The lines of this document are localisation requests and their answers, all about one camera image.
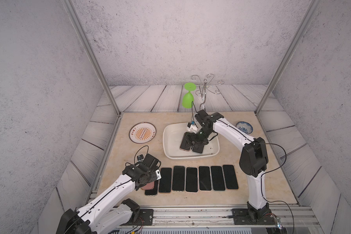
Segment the black phone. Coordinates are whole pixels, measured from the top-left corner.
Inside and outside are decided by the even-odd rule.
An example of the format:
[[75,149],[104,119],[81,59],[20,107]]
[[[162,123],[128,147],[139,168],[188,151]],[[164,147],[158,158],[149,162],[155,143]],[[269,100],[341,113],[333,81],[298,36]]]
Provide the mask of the black phone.
[[223,173],[225,178],[225,185],[228,190],[238,190],[238,181],[233,165],[223,165]]
[[221,166],[211,166],[212,186],[214,191],[225,191],[225,182]]
[[156,196],[158,194],[158,187],[154,187],[151,190],[145,190],[146,196]]
[[199,189],[201,191],[212,190],[211,171],[208,166],[199,167]]

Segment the white plastic storage box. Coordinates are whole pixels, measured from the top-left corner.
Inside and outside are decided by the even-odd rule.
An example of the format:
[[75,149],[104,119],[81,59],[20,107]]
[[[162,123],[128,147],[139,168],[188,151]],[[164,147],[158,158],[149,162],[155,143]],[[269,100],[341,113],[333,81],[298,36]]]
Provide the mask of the white plastic storage box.
[[189,123],[176,123],[165,127],[163,132],[163,149],[167,158],[172,160],[198,159],[216,156],[220,151],[219,140],[197,144]]

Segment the phone with purple clear case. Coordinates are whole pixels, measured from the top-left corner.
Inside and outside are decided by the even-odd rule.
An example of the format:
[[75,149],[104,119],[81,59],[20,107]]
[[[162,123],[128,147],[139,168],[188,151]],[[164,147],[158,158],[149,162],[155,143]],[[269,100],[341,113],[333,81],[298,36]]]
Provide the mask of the phone with purple clear case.
[[155,182],[150,182],[147,183],[146,185],[144,185],[143,187],[141,187],[142,190],[152,190],[155,187]]

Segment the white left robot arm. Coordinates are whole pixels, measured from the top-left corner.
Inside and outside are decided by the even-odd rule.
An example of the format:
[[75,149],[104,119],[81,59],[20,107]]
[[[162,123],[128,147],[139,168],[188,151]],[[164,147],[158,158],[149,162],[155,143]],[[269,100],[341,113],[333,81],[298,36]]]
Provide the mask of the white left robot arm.
[[129,193],[161,179],[161,161],[147,154],[142,161],[128,164],[118,179],[103,193],[78,210],[67,210],[60,218],[57,234],[108,234],[115,228],[138,221],[140,206]]

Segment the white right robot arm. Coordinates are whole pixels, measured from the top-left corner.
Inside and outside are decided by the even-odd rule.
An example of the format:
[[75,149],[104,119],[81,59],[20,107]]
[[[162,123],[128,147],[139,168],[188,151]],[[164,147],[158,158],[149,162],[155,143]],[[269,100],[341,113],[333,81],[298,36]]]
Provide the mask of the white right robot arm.
[[241,152],[239,166],[246,174],[249,189],[248,220],[253,224],[263,221],[264,217],[271,213],[264,183],[269,162],[265,140],[244,133],[218,112],[209,115],[205,110],[200,110],[195,114],[195,118],[200,127],[195,133],[189,130],[184,134],[180,149],[200,151],[202,146],[209,143],[211,133],[228,139]]

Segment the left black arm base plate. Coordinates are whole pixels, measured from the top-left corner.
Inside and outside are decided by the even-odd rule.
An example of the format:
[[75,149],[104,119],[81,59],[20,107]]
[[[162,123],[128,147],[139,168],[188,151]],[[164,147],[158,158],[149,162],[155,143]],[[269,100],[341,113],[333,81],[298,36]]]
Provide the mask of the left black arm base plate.
[[140,209],[139,211],[135,211],[130,220],[121,226],[152,226],[153,217],[153,209]]

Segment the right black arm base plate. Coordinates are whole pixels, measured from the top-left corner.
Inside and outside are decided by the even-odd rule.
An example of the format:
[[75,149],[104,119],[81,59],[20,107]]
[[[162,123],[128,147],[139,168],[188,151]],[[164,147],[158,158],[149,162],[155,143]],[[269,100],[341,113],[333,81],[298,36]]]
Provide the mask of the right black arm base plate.
[[235,225],[275,225],[276,220],[271,217],[271,210],[267,209],[233,209],[232,218]]

